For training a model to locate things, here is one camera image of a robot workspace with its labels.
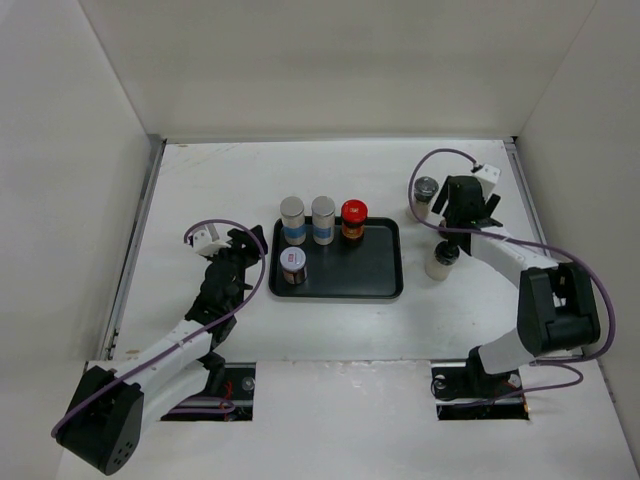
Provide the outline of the small dark spice jar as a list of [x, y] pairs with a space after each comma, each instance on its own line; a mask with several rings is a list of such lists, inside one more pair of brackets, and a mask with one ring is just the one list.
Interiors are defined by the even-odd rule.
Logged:
[[307, 257], [305, 252], [296, 246], [285, 248], [279, 257], [285, 281], [291, 285], [301, 285], [307, 278]]

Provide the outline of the blue label sago bottle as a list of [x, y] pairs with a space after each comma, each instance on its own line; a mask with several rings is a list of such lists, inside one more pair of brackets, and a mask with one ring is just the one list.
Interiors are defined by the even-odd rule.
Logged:
[[312, 233], [321, 246], [329, 245], [335, 236], [335, 203], [328, 196], [316, 197], [311, 205]]
[[296, 196], [284, 198], [280, 203], [282, 232], [289, 245], [299, 246], [306, 240], [305, 207]]

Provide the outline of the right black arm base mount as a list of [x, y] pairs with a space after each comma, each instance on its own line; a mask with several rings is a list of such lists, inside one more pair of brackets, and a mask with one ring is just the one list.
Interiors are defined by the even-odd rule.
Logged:
[[464, 366], [431, 369], [431, 393], [440, 421], [528, 420], [520, 372], [472, 381]]

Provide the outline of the red lid sauce jar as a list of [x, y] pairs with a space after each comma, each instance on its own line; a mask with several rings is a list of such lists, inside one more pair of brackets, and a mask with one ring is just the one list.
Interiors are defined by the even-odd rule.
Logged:
[[[446, 229], [447, 224], [446, 224], [446, 219], [445, 219], [445, 218], [443, 218], [443, 219], [440, 221], [440, 223], [439, 223], [439, 227], [440, 227], [441, 229], [442, 229], [442, 228]], [[448, 239], [448, 233], [447, 233], [447, 232], [442, 231], [441, 229], [440, 229], [440, 230], [439, 230], [439, 232], [438, 232], [438, 233], [439, 233], [439, 235], [440, 235], [440, 237], [441, 237], [441, 238], [443, 238], [443, 239], [445, 239], [445, 240], [447, 240], [447, 239]]]

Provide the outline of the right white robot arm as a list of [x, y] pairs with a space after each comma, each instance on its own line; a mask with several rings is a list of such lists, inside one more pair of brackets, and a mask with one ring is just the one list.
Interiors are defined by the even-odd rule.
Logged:
[[491, 266], [518, 290], [516, 325], [508, 333], [473, 348], [464, 384], [473, 394], [489, 394], [500, 374], [539, 357], [595, 343], [600, 338], [591, 278], [576, 262], [560, 263], [510, 238], [492, 218], [500, 197], [484, 196], [475, 176], [449, 176], [433, 210], [444, 216], [441, 243]]

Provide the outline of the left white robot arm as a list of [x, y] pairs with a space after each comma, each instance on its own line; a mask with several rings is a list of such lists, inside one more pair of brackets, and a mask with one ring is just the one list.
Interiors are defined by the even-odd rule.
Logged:
[[226, 416], [236, 406], [224, 387], [224, 359], [216, 348], [255, 296], [246, 281], [254, 265], [265, 267], [268, 246], [261, 226], [227, 221], [192, 226], [183, 241], [209, 265], [194, 303], [161, 340], [114, 369], [84, 372], [67, 412], [51, 431], [58, 445], [102, 474], [118, 472], [131, 458], [143, 431], [166, 415]]

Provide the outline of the red lid chili jar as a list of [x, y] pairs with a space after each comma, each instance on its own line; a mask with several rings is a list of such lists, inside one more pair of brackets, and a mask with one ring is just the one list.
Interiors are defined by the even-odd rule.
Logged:
[[358, 199], [349, 199], [341, 207], [341, 233], [350, 245], [359, 244], [364, 238], [365, 222], [368, 218], [367, 205]]

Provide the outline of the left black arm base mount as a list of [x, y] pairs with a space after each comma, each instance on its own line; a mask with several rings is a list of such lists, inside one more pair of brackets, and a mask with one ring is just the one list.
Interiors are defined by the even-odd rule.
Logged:
[[164, 415], [168, 421], [252, 421], [256, 391], [255, 363], [227, 363], [217, 353], [204, 358], [209, 376], [203, 390]]

